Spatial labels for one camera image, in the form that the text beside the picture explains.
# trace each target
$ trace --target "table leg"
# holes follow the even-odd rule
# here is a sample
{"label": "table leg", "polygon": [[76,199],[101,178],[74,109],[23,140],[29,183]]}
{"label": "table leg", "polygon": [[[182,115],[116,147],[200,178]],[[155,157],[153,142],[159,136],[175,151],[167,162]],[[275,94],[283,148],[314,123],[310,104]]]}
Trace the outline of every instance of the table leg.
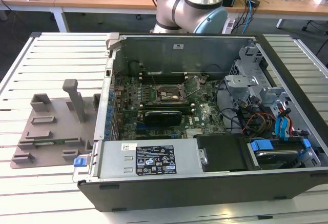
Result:
{"label": "table leg", "polygon": [[8,20],[8,17],[7,17],[7,15],[6,15],[6,13],[5,13],[4,10],[0,10],[0,20],[1,20],[1,21],[6,21],[6,20]]}
{"label": "table leg", "polygon": [[234,14],[234,13],[229,13],[228,14],[228,18],[225,21],[222,33],[226,33],[226,34],[231,33],[231,31],[232,31],[232,29],[235,25],[236,18],[237,18],[237,14]]}
{"label": "table leg", "polygon": [[285,19],[279,19],[279,21],[276,25],[276,28],[279,28],[279,29],[282,28],[284,22],[285,22]]}
{"label": "table leg", "polygon": [[66,17],[65,14],[62,10],[61,7],[54,7],[51,12],[54,14],[57,25],[58,25],[58,29],[61,33],[67,33],[69,32],[69,28],[67,25],[67,21],[66,21]]}

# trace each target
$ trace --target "side panel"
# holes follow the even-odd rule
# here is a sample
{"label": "side panel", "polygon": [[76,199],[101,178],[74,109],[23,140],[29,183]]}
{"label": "side panel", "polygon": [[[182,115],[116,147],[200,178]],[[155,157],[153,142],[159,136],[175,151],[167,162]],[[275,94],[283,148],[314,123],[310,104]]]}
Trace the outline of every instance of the side panel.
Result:
{"label": "side panel", "polygon": [[290,199],[327,180],[328,172],[319,171],[316,174],[303,172],[113,184],[82,181],[78,188],[97,210],[112,212]]}

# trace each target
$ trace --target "blue drive latch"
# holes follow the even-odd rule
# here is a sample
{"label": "blue drive latch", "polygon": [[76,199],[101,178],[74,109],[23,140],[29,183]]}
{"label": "blue drive latch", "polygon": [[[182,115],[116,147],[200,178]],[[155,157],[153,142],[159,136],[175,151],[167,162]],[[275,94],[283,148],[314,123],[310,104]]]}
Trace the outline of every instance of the blue drive latch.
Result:
{"label": "blue drive latch", "polygon": [[251,142],[253,151],[272,151],[273,146],[269,139],[257,139]]}
{"label": "blue drive latch", "polygon": [[82,157],[78,157],[76,159],[74,159],[74,167],[86,167],[87,166],[87,159],[86,158],[82,158]]}

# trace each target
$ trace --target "green pcb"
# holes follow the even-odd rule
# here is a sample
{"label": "green pcb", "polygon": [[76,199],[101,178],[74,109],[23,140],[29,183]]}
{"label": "green pcb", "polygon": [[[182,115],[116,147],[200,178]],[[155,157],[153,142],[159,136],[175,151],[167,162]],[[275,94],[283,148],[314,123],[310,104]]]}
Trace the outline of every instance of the green pcb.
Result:
{"label": "green pcb", "polygon": [[[213,93],[215,87],[213,82],[206,82],[199,85],[200,90],[194,86],[197,83],[191,80],[186,85],[186,94],[192,93],[186,97],[188,103],[193,103],[193,112],[182,116],[182,121],[179,126],[174,127],[147,127],[143,122],[140,122],[140,103],[154,102],[159,99],[156,95],[156,88],[160,85],[143,85],[136,78],[122,76],[116,79],[116,93],[118,112],[123,114],[124,122],[120,127],[120,140],[135,140],[135,139],[161,139],[161,138],[187,138],[190,129],[198,129],[201,133],[225,133],[223,121],[219,118],[219,112],[213,102]],[[174,85],[166,85],[169,90]]]}

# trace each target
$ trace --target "white sticker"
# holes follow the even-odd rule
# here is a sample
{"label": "white sticker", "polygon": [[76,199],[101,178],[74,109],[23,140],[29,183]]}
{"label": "white sticker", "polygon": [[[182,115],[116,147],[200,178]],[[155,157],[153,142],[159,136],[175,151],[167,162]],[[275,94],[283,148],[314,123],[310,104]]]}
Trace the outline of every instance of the white sticker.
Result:
{"label": "white sticker", "polygon": [[182,50],[183,49],[183,44],[174,44],[173,49],[174,50]]}
{"label": "white sticker", "polygon": [[134,144],[122,144],[122,150],[123,151],[135,151],[135,148],[137,147],[137,143]]}

